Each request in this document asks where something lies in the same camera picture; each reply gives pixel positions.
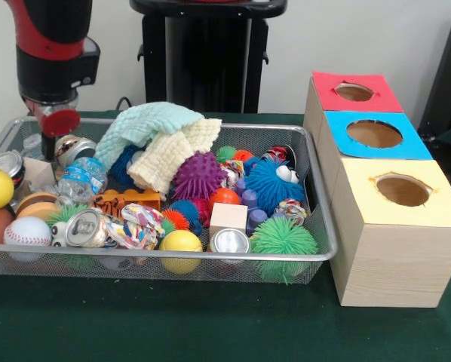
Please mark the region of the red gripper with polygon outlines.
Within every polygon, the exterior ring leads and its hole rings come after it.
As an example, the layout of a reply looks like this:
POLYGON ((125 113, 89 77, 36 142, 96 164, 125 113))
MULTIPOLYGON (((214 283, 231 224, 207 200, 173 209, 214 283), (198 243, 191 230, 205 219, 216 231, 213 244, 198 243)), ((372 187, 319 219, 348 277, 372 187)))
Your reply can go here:
POLYGON ((71 133, 80 123, 80 115, 68 106, 34 106, 31 113, 37 118, 43 133, 43 156, 46 161, 55 157, 56 137, 71 133))

